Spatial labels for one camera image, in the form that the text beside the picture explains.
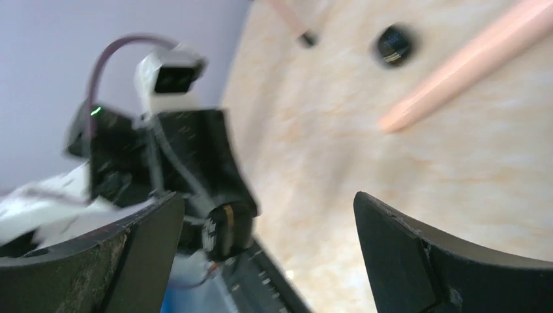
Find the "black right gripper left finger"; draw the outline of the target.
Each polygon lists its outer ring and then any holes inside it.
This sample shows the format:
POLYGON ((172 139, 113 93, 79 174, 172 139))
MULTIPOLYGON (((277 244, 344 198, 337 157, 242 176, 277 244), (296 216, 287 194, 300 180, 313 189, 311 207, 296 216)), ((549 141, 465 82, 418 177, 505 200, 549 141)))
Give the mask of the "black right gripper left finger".
POLYGON ((1 260, 2 312, 159 312, 185 205, 170 194, 98 230, 1 260))

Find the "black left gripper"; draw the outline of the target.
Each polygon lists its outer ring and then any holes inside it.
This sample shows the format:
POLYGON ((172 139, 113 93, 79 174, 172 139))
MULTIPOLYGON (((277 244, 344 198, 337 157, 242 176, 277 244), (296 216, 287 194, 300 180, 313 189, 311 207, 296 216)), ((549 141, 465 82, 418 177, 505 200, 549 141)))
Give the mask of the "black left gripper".
MULTIPOLYGON (((103 198, 130 207, 164 196, 158 158, 147 131, 134 119, 103 104, 77 109, 67 132, 66 153, 87 161, 87 200, 103 198)), ((257 203, 234 159, 223 110, 162 112, 153 117, 162 154, 176 170, 166 188, 188 194, 192 211, 205 217, 237 202, 252 216, 257 203)))

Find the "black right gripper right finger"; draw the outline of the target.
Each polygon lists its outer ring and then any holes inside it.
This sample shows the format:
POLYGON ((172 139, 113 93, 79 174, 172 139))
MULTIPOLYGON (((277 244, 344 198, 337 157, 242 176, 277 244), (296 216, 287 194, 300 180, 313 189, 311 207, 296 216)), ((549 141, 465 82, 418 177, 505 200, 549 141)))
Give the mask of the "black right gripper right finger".
POLYGON ((378 312, 551 312, 552 263, 500 252, 358 192, 353 210, 378 312))

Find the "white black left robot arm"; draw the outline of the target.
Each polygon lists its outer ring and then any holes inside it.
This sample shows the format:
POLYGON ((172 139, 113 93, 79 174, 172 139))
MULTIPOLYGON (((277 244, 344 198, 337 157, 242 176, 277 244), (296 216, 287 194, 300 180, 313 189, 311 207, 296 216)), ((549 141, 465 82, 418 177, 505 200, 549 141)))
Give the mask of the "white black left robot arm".
POLYGON ((258 206, 230 147, 224 111, 193 101, 152 104, 145 121, 95 106, 98 168, 29 183, 1 201, 1 242, 94 210, 134 207, 155 191, 188 198, 198 216, 221 205, 258 206))

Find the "black glossy earbud charging case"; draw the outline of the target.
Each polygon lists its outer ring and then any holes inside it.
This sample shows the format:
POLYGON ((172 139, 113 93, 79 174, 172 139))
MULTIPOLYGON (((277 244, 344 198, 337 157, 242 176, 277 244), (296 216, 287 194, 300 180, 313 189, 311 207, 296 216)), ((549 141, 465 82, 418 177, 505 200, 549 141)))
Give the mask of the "black glossy earbud charging case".
POLYGON ((202 249, 207 258, 222 262, 246 251, 252 244, 254 217, 241 202, 213 209, 202 227, 202 249))

